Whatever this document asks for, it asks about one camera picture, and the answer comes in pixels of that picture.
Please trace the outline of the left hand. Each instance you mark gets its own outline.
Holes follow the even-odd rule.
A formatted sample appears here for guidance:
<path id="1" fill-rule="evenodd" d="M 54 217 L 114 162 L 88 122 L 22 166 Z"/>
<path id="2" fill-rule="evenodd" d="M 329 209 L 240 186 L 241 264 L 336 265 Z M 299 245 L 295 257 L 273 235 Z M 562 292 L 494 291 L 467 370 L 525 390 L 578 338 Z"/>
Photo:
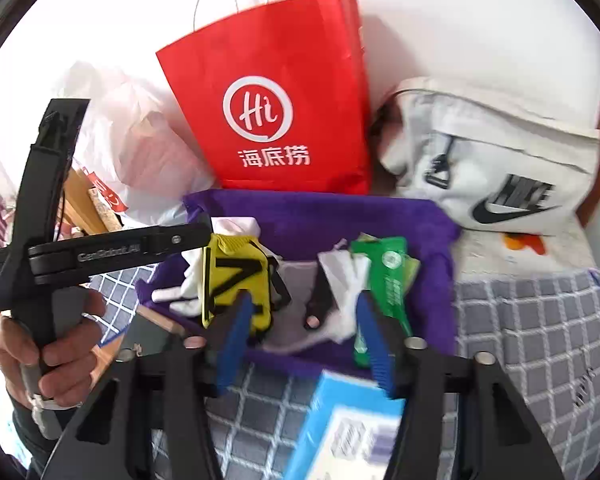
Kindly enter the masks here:
<path id="1" fill-rule="evenodd" d="M 106 312 L 99 292 L 87 292 L 83 311 L 87 314 L 66 336 L 36 348 L 27 332 L 12 318 L 0 316 L 0 369 L 5 376 L 7 391 L 19 404 L 32 408 L 20 367 L 43 361 L 52 370 L 38 381 L 42 395 L 55 400 L 62 408 L 82 403 L 92 388 L 92 371 L 97 359 L 93 348 L 100 341 L 102 330 L 91 319 Z"/>

